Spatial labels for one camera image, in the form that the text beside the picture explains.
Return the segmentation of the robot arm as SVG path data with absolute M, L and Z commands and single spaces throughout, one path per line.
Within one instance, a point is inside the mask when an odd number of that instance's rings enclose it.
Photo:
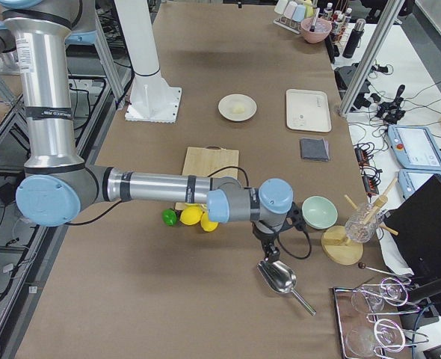
M 66 42 L 70 35 L 96 35 L 92 1 L 4 1 L 3 20 L 16 40 L 31 155 L 16 190 L 21 213 L 36 224 L 74 224 L 99 202 L 160 200 L 205 204 L 210 221 L 249 221 L 272 263 L 284 247 L 281 232 L 304 231 L 292 187 L 268 179 L 259 188 L 232 177 L 143 174 L 89 166 L 75 148 Z

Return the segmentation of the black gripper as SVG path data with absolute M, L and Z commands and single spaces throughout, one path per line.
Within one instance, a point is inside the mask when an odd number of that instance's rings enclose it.
M 305 221 L 301 208 L 292 202 L 290 210 L 286 214 L 274 214 L 267 212 L 267 216 L 260 221 L 253 222 L 253 235 L 263 244 L 264 261 L 274 263 L 280 259 L 280 250 L 274 241 L 281 232 L 295 228 L 305 231 Z

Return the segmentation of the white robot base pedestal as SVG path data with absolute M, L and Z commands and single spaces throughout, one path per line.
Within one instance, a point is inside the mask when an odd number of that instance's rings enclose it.
M 135 75 L 126 119 L 175 123 L 182 89 L 169 86 L 161 74 L 147 2 L 120 0 L 115 6 Z

